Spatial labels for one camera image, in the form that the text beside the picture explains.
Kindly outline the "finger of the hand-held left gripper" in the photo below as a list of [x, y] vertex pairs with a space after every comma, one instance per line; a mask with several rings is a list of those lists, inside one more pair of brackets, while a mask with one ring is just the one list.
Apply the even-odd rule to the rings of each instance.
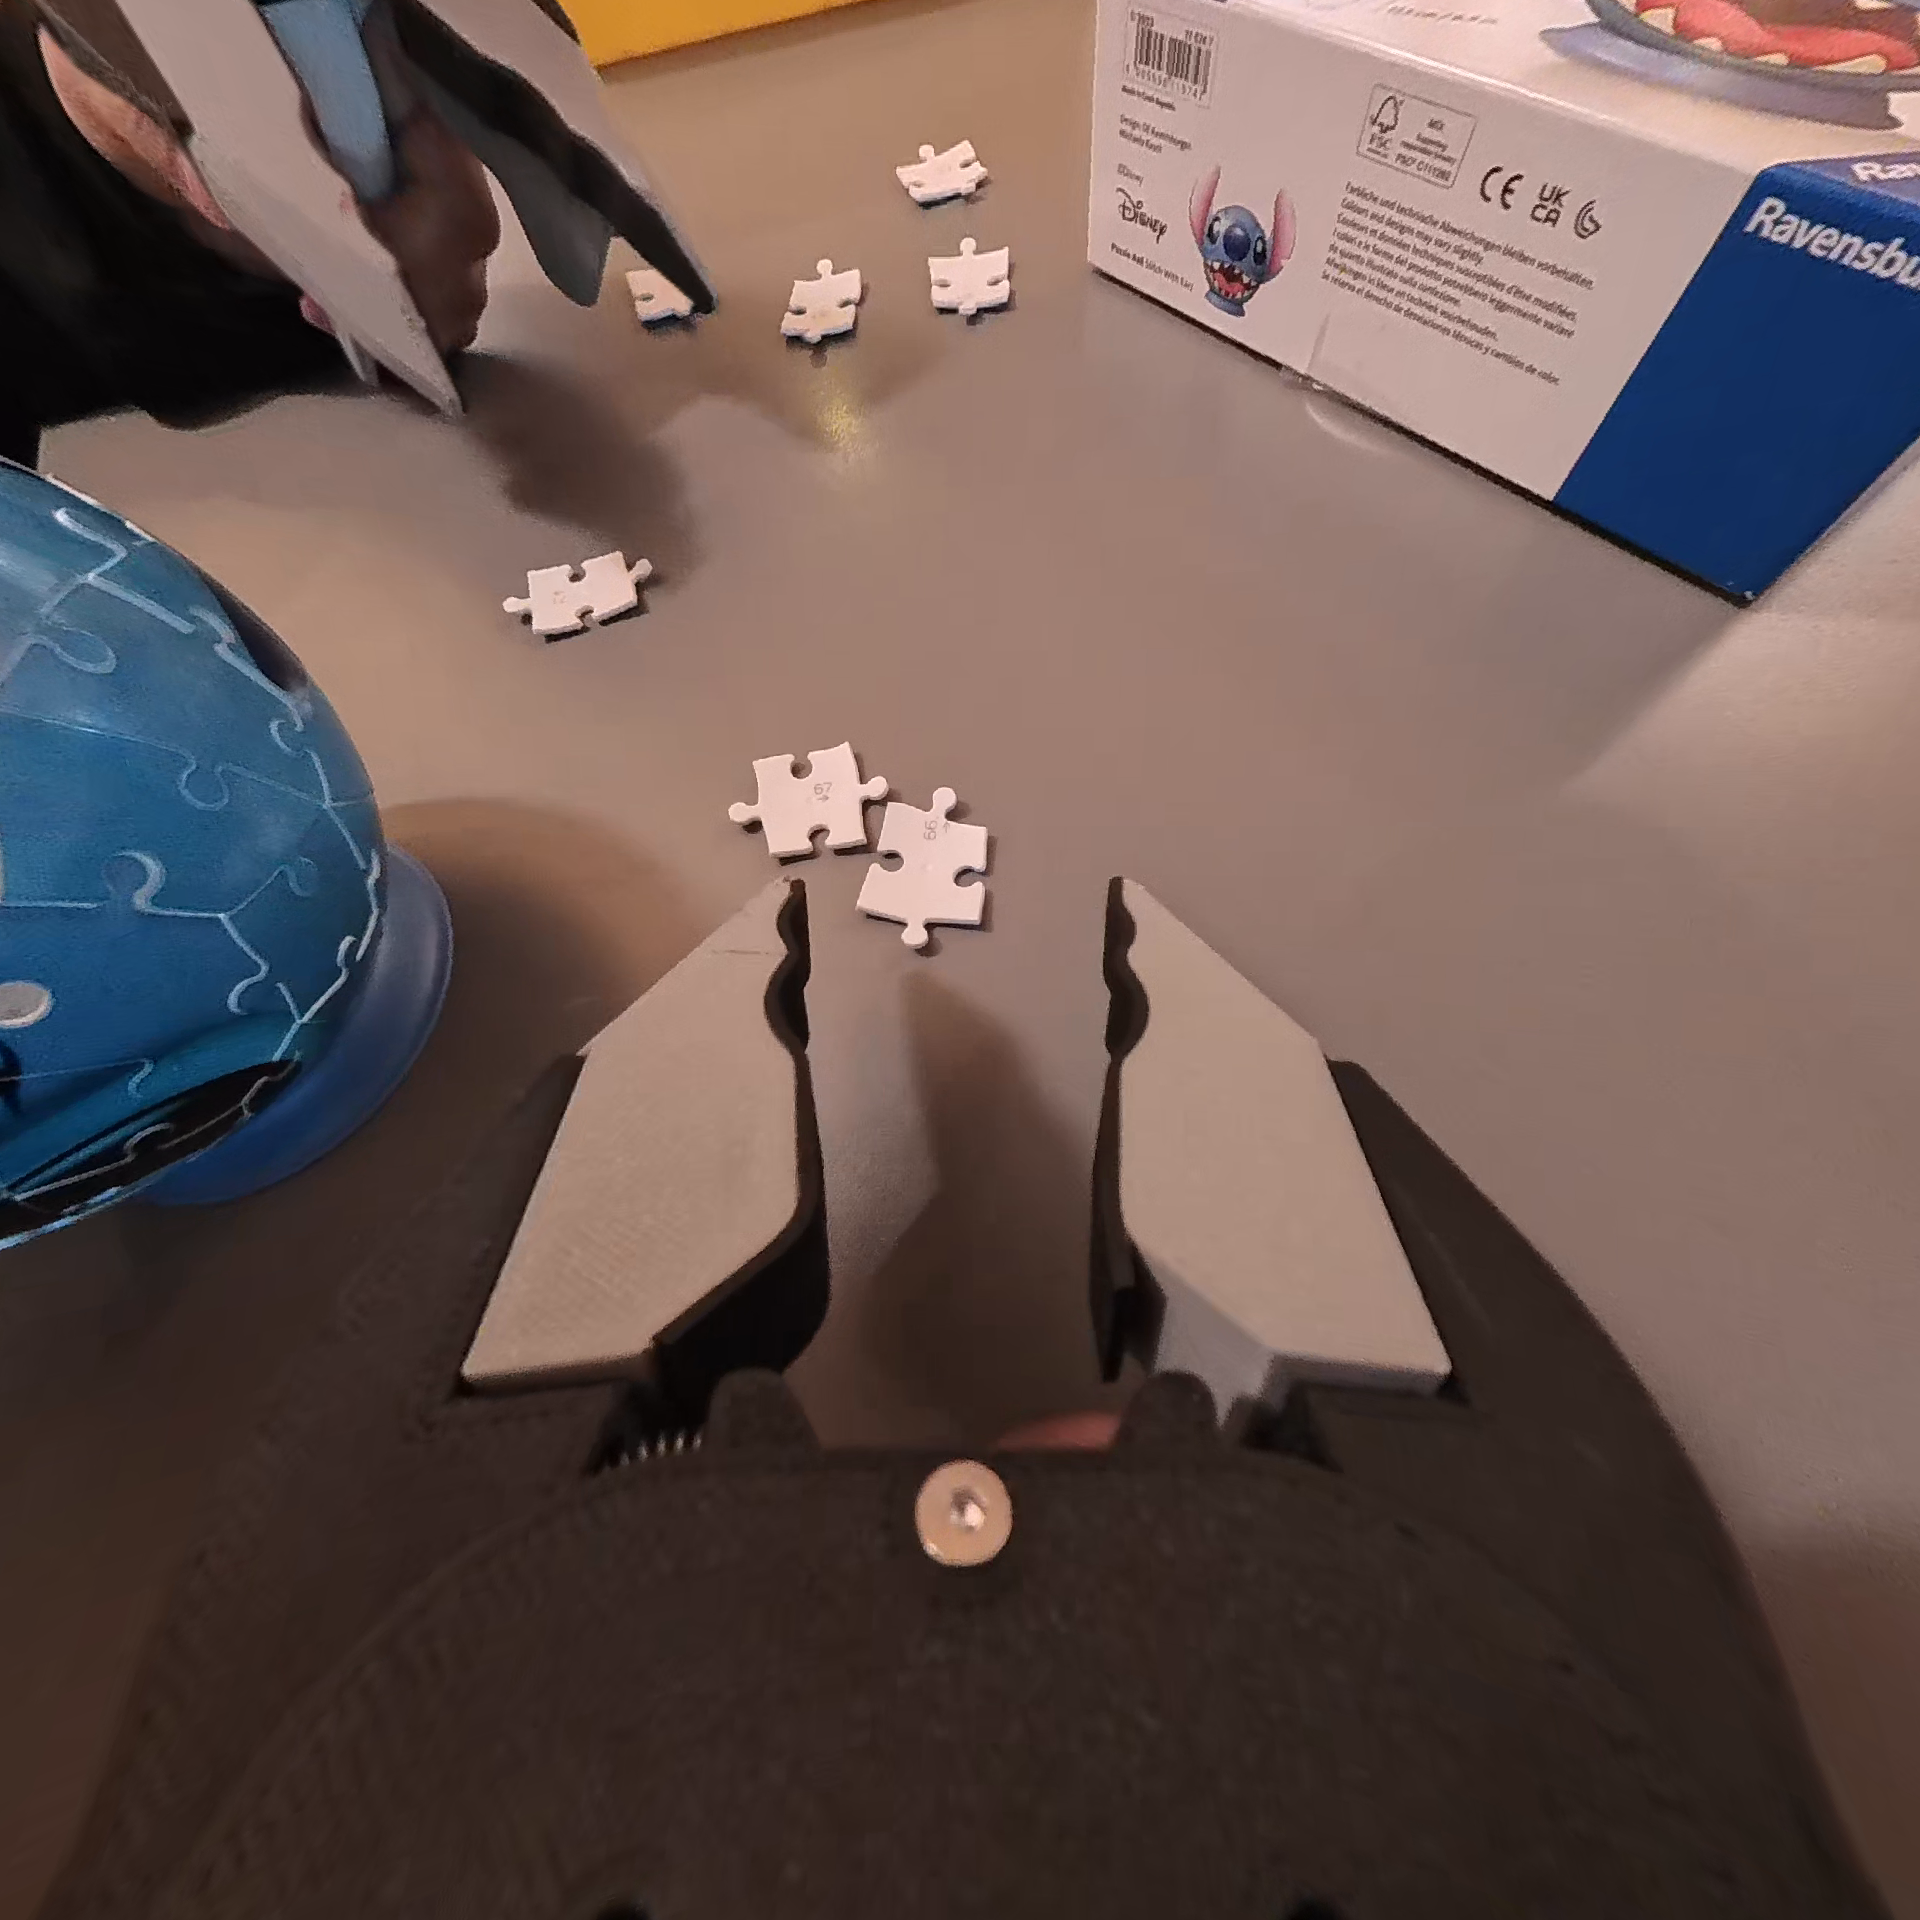
[[213, 206], [325, 311], [364, 381], [393, 372], [460, 416], [398, 265], [317, 139], [255, 4], [43, 4], [75, 67], [181, 139]]
[[564, 302], [598, 305], [611, 245], [627, 241], [696, 316], [714, 315], [714, 286], [614, 127], [561, 4], [398, 4], [398, 50], [507, 188]]

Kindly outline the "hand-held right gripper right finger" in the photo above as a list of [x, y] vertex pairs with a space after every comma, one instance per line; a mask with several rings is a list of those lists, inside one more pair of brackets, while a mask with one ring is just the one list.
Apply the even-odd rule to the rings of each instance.
[[1102, 1378], [1188, 1375], [1225, 1427], [1304, 1386], [1434, 1399], [1453, 1361], [1324, 1045], [1132, 878], [1102, 975]]

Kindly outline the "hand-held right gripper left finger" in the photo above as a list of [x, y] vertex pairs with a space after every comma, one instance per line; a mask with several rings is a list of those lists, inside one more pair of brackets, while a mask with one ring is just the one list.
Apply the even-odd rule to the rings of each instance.
[[771, 882], [588, 1041], [466, 1389], [708, 1405], [805, 1355], [831, 1310], [808, 981], [808, 888]]

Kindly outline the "white double puzzle piece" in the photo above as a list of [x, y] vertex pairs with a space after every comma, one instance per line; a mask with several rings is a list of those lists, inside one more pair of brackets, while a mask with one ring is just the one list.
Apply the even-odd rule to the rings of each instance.
[[861, 296], [866, 277], [858, 269], [835, 269], [833, 257], [819, 257], [810, 277], [792, 284], [792, 302], [781, 315], [781, 339], [813, 351], [849, 336], [858, 323]]
[[653, 561], [627, 561], [623, 553], [605, 553], [571, 564], [534, 567], [522, 593], [499, 600], [547, 643], [609, 628], [641, 610], [641, 593], [653, 581]]

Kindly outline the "person's left forearm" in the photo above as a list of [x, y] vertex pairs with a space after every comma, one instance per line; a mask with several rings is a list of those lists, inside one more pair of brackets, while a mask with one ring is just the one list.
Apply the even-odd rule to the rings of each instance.
[[346, 381], [301, 296], [217, 253], [69, 121], [29, 4], [2, 4], [2, 456], [139, 407], [201, 425]]

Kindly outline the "white and blue puzzle box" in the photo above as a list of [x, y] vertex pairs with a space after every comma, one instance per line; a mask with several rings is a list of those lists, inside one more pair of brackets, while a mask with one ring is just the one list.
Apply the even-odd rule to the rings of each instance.
[[1096, 4], [1092, 269], [1752, 603], [1918, 459], [1918, 4]]

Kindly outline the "person's left hand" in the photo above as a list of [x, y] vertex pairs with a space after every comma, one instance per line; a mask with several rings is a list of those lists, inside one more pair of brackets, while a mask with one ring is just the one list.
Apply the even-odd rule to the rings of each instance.
[[499, 215], [485, 162], [432, 110], [395, 135], [395, 192], [369, 209], [369, 228], [398, 265], [429, 339], [459, 355], [478, 343]]

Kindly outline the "yellow plastic bin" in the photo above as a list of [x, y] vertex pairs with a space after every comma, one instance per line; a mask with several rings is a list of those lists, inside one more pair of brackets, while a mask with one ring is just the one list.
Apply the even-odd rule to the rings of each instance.
[[851, 4], [561, 4], [567, 22], [577, 33], [577, 41], [598, 68], [666, 57], [847, 8]]

